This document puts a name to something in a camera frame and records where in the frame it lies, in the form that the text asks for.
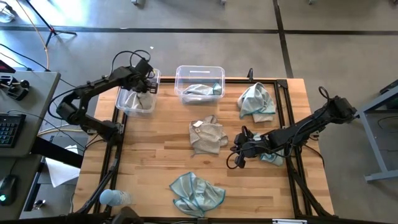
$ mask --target white paper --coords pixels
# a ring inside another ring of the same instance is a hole
[[[203,121],[197,121],[195,124],[193,124],[195,127],[199,127],[201,124],[203,124]]]
[[[68,151],[78,154],[77,146],[68,146],[65,148]],[[66,165],[62,162],[53,159],[45,158],[47,167],[49,168],[51,183],[53,187],[57,187],[68,180],[72,180],[79,176],[80,169]]]

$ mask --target computer mouse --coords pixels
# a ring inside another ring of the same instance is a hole
[[[17,194],[17,175],[7,175],[0,180],[0,205],[7,206],[14,203]]]

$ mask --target towel label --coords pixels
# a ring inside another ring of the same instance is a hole
[[[195,124],[193,124],[195,127],[199,127],[201,124],[203,124],[202,121],[197,121]]]

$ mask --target wooden table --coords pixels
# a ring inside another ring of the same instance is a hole
[[[287,81],[294,118],[298,121],[311,113],[304,81]],[[192,171],[213,185],[226,189],[224,202],[217,209],[206,212],[206,217],[294,217],[285,164],[277,167],[253,158],[246,159],[245,169],[229,170],[226,167],[229,149],[242,125],[259,133],[279,128],[277,114],[273,121],[257,124],[253,123],[251,116],[239,119],[236,101],[248,86],[228,83],[225,96],[217,105],[186,106],[175,96],[173,83],[161,83],[152,117],[128,119],[116,189],[131,193],[134,201],[131,207],[139,216],[187,217],[172,203],[177,196],[169,189],[169,184],[180,175]],[[266,85],[266,88],[275,101],[274,87]],[[111,120],[117,90],[114,88],[100,94],[95,118]],[[283,91],[281,98],[287,117]],[[215,114],[224,126],[229,143],[221,148],[217,156],[205,154],[191,157],[193,149],[189,143],[188,124],[211,114]],[[319,150],[314,141],[308,145]],[[84,204],[98,185],[105,147],[105,143],[98,143],[85,153],[73,199],[75,210]],[[333,213],[322,160],[306,147],[303,147],[302,160],[308,188],[325,210]],[[300,208],[304,211],[302,193],[299,190],[297,192]],[[120,208],[113,208],[113,213]]]

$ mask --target gray floor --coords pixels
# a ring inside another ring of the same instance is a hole
[[[144,8],[128,0],[31,3],[49,22],[61,26],[277,28],[272,0],[228,0],[225,8],[216,0],[147,0]],[[398,30],[398,9],[387,0],[318,0],[312,6],[306,0],[279,0],[279,5],[284,28],[289,30]],[[13,6],[21,19],[8,25],[28,24]],[[325,102],[318,93],[319,85],[360,107],[398,78],[397,35],[286,35],[286,39],[294,77],[304,78],[312,110]],[[35,32],[3,30],[0,42],[45,63]],[[150,50],[153,66],[163,75],[174,75],[179,65],[219,65],[229,77],[244,77],[250,67],[256,77],[286,77],[278,34],[62,34],[49,45],[50,69],[78,85],[108,74],[115,53],[134,49]],[[4,49],[1,52],[39,69]],[[127,57],[120,57],[115,66],[125,64]],[[61,83],[57,93],[67,89]],[[320,147],[337,215],[397,222],[398,179],[364,181],[364,174],[379,172],[379,168],[359,121],[329,125],[321,134]]]

